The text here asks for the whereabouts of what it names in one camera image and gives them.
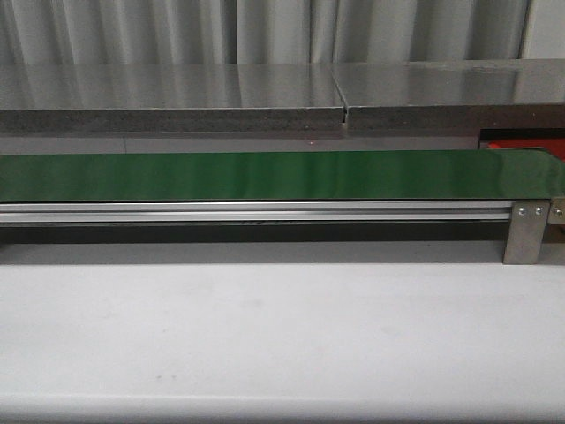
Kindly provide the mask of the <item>right grey stone slab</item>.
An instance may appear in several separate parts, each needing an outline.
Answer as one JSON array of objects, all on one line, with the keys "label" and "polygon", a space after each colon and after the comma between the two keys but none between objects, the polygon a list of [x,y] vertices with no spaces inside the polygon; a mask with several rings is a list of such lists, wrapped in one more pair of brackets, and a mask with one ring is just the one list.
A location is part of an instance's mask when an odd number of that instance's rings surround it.
[{"label": "right grey stone slab", "polygon": [[564,126],[561,59],[336,64],[353,132]]}]

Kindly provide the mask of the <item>grey stone slab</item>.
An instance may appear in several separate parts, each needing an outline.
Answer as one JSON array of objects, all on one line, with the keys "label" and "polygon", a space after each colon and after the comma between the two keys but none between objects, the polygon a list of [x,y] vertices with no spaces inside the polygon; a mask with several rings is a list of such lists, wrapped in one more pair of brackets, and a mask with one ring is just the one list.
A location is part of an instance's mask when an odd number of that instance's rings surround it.
[{"label": "grey stone slab", "polygon": [[561,59],[336,64],[353,132],[564,126]]},{"label": "grey stone slab", "polygon": [[344,106],[308,64],[6,65],[4,133],[333,132]]}]

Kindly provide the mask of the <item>green conveyor belt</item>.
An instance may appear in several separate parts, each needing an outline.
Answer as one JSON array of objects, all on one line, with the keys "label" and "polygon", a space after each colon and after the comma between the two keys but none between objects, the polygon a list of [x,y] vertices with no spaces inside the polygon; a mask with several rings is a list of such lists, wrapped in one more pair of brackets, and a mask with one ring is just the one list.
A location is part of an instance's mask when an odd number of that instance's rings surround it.
[{"label": "green conveyor belt", "polygon": [[528,200],[564,194],[537,149],[5,155],[4,202]]}]

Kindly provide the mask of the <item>left grey stone slab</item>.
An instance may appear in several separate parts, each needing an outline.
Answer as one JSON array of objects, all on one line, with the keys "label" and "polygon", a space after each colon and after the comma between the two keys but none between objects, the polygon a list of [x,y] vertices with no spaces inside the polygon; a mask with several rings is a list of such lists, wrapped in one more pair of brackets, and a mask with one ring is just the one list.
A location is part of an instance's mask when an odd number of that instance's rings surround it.
[{"label": "left grey stone slab", "polygon": [[344,106],[308,64],[6,65],[4,133],[333,132]]}]

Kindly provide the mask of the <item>steel conveyor end plate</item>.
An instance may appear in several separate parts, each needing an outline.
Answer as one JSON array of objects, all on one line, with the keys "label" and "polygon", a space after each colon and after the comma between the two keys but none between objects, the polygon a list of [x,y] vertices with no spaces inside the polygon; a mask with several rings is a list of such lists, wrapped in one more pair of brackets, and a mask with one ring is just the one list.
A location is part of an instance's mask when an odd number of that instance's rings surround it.
[{"label": "steel conveyor end plate", "polygon": [[565,225],[565,197],[556,197],[551,200],[547,223],[549,225]]}]

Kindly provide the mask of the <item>red plastic tray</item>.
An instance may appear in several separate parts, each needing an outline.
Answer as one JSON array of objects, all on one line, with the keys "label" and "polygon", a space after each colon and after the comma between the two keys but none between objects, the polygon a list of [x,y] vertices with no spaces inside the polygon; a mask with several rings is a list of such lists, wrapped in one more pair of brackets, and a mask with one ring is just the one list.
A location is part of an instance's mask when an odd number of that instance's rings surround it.
[{"label": "red plastic tray", "polygon": [[509,139],[493,140],[486,143],[490,149],[543,149],[564,161],[564,139]]}]

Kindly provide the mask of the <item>grey pleated curtain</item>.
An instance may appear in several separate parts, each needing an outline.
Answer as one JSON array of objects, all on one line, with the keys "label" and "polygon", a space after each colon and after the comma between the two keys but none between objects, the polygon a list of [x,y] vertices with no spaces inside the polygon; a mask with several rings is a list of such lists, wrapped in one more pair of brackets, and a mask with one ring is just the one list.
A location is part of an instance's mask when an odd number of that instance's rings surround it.
[{"label": "grey pleated curtain", "polygon": [[4,1],[3,64],[506,59],[526,1]]}]

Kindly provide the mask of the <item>steel conveyor support bracket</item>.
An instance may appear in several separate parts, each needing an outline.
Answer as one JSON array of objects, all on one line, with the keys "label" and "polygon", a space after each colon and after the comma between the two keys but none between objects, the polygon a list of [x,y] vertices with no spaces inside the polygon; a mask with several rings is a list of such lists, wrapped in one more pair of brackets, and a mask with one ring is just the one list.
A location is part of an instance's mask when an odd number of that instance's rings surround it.
[{"label": "steel conveyor support bracket", "polygon": [[532,265],[538,261],[550,203],[518,201],[513,204],[503,263]]}]

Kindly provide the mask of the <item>aluminium conveyor side rail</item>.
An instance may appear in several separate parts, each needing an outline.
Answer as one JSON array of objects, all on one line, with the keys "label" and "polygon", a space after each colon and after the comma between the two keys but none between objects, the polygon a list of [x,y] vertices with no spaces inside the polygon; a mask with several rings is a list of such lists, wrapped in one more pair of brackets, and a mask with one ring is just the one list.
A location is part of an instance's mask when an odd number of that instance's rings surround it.
[{"label": "aluminium conveyor side rail", "polygon": [[3,203],[2,224],[507,220],[512,201]]}]

